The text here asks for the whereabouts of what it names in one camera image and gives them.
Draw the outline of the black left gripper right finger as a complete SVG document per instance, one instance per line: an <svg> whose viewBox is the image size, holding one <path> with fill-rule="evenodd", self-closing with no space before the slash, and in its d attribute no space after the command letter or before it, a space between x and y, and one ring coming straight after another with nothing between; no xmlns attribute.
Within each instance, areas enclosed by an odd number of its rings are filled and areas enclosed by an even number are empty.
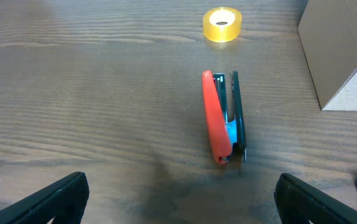
<svg viewBox="0 0 357 224"><path fill-rule="evenodd" d="M283 224L357 224L357 210L289 173L280 175L274 199Z"/></svg>

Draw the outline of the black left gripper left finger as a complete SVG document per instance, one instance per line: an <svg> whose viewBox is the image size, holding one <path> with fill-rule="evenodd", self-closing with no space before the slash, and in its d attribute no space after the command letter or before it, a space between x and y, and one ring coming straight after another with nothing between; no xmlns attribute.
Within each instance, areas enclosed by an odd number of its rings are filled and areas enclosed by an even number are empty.
<svg viewBox="0 0 357 224"><path fill-rule="evenodd" d="M89 194L85 173L74 172L0 210L0 224L80 224Z"/></svg>

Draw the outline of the yellow clear tape roll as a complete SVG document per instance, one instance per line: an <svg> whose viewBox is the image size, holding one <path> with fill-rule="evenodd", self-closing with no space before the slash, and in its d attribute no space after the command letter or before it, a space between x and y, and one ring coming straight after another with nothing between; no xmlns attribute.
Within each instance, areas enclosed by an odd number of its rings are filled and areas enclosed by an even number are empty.
<svg viewBox="0 0 357 224"><path fill-rule="evenodd" d="M224 43L241 33L242 14L232 7L216 7L203 16L203 35L212 42Z"/></svg>

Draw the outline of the brown cardboard box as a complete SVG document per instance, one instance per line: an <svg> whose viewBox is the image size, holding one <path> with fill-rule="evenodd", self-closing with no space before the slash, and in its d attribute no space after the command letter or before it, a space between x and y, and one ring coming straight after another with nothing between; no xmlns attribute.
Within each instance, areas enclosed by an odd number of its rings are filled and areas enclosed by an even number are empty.
<svg viewBox="0 0 357 224"><path fill-rule="evenodd" d="M357 0L309 0L298 32L321 110L357 111Z"/></svg>

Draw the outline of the red and black stapler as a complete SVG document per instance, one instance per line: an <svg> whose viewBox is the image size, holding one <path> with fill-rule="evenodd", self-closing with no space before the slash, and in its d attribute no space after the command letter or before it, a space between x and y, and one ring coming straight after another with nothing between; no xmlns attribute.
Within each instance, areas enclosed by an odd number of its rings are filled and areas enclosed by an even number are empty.
<svg viewBox="0 0 357 224"><path fill-rule="evenodd" d="M225 164L233 154L247 161L247 140L237 71L233 72L231 90L234 118L228 120L226 78L223 73L207 70L202 75L203 102L208 138L215 162Z"/></svg>

